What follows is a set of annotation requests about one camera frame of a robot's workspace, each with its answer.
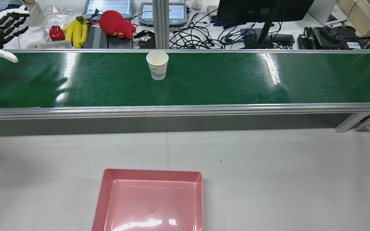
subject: banana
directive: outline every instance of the banana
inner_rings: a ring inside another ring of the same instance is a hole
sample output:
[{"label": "banana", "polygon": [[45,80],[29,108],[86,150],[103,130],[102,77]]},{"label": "banana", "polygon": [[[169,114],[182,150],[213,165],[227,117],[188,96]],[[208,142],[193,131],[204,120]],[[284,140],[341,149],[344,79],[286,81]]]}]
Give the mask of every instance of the banana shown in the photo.
[{"label": "banana", "polygon": [[68,30],[68,28],[69,28],[69,25],[67,25],[66,27],[64,27],[64,28],[61,28],[61,30],[63,31],[63,32],[66,32],[67,30]]},{"label": "banana", "polygon": [[81,34],[81,40],[79,41],[79,45],[81,47],[84,46],[85,44],[85,39],[86,39],[86,34],[88,33],[88,25],[87,25],[87,19],[84,18],[83,22],[82,22],[82,34]]},{"label": "banana", "polygon": [[65,33],[65,40],[68,40],[68,41],[72,41],[72,34],[73,34],[73,31],[74,31],[74,28],[75,26],[77,25],[78,23],[78,20],[77,19],[74,19],[70,25],[68,26],[68,28],[66,28],[66,33]]},{"label": "banana", "polygon": [[81,45],[79,45],[79,41],[81,41],[81,35],[82,35],[82,22],[78,22],[75,25],[74,31],[72,34],[72,43],[74,45],[74,48],[76,49],[81,48]]}]

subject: red plush toy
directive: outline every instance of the red plush toy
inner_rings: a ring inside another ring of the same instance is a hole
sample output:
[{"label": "red plush toy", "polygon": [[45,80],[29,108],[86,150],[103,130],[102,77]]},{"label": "red plush toy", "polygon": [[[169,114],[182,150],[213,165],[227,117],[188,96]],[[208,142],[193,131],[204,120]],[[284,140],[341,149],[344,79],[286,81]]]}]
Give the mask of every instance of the red plush toy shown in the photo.
[{"label": "red plush toy", "polygon": [[115,10],[105,11],[99,20],[99,25],[105,34],[118,35],[122,39],[124,37],[132,39],[132,32],[137,30],[129,20],[124,20],[122,15]]}]

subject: paper cup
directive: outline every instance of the paper cup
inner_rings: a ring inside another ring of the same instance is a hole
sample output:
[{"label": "paper cup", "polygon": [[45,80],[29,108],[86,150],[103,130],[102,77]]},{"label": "paper cup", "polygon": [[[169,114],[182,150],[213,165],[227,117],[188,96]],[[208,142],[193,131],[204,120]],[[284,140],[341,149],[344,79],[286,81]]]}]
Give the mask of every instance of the paper cup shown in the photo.
[{"label": "paper cup", "polygon": [[166,66],[168,64],[168,54],[163,51],[153,51],[146,56],[151,77],[154,80],[163,80],[166,76]]}]

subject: gray floor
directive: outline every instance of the gray floor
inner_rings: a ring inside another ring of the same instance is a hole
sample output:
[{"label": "gray floor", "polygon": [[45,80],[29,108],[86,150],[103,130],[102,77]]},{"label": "gray floor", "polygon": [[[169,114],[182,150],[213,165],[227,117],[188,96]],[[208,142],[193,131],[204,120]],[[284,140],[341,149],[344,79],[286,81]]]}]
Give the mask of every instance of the gray floor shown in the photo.
[{"label": "gray floor", "polygon": [[370,133],[0,137],[0,230],[90,230],[105,168],[199,170],[204,229],[370,230]]}]

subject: plastic tray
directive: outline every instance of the plastic tray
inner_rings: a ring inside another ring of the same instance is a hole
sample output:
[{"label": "plastic tray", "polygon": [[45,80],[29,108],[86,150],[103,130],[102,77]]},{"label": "plastic tray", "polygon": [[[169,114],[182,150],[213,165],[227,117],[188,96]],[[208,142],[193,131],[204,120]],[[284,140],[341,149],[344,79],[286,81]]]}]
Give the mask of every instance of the plastic tray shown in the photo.
[{"label": "plastic tray", "polygon": [[202,174],[107,168],[92,231],[203,231]]}]

